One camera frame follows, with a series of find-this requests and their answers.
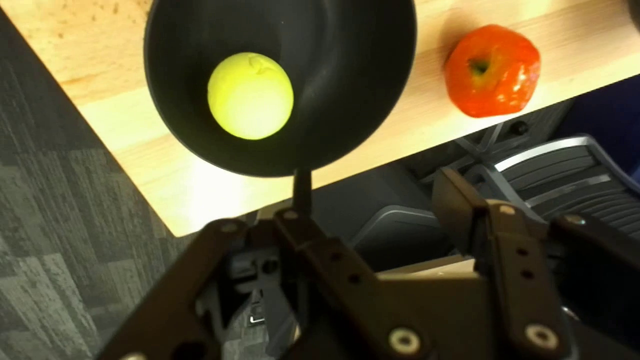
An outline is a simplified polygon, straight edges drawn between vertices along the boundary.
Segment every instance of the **screw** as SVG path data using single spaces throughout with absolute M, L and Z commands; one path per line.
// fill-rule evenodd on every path
M 146 355 L 141 352 L 132 352 L 132 353 L 122 355 L 120 360 L 146 360 Z
M 221 231 L 224 231 L 224 233 L 238 231 L 238 224 L 227 221 L 227 224 L 221 225 Z
M 583 215 L 574 215 L 574 213 L 564 215 L 564 220 L 569 220 L 570 224 L 577 224 L 577 225 L 586 224 L 586 220 Z
M 542 326 L 542 324 L 526 326 L 525 333 L 535 346 L 545 347 L 545 349 L 557 349 L 561 343 L 557 331 Z
M 569 313 L 573 320 L 580 321 L 580 315 L 577 315 L 577 311 L 570 309 L 569 305 L 562 305 L 562 311 Z
M 389 333 L 389 343 L 402 355 L 413 355 L 420 349 L 420 336 L 410 328 L 394 328 Z
M 514 215 L 517 213 L 514 206 L 500 206 L 499 210 L 500 210 L 500 213 L 506 213 L 506 215 Z
M 296 211 L 296 210 L 287 210 L 287 211 L 284 211 L 284 218 L 287 218 L 287 220 L 296 220 L 296 218 L 299 218 L 299 211 Z

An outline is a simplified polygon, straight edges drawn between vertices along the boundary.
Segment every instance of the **yellow ball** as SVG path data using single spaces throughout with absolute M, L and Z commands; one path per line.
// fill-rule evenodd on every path
M 212 72 L 209 105 L 229 134 L 260 140 L 288 122 L 295 88 L 278 61 L 256 51 L 240 51 Z

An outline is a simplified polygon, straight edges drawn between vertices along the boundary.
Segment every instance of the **wooden countertop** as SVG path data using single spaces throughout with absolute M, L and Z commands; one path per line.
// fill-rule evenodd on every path
M 317 185 L 460 138 L 506 117 L 471 119 L 446 98 L 442 61 L 460 33 L 505 24 L 542 51 L 529 110 L 640 74 L 630 0 L 416 0 L 408 86 L 381 130 L 315 173 Z M 0 0 L 14 24 L 176 233 L 290 196 L 290 177 L 214 168 L 174 140 L 149 96 L 142 35 L 151 0 Z

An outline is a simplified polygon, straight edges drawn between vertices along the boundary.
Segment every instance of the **gray carpet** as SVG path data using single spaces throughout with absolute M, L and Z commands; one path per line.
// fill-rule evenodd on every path
M 92 358 L 181 253 L 0 9 L 0 360 Z

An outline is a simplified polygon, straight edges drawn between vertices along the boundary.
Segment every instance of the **black bowl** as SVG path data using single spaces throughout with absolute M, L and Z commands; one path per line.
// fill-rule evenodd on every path
M 157 0 L 145 57 L 155 103 L 187 148 L 233 171 L 288 175 L 335 162 L 381 126 L 414 43 L 413 0 Z M 271 138 L 235 138 L 209 110 L 209 77 L 236 51 L 267 54 L 292 77 L 292 117 Z

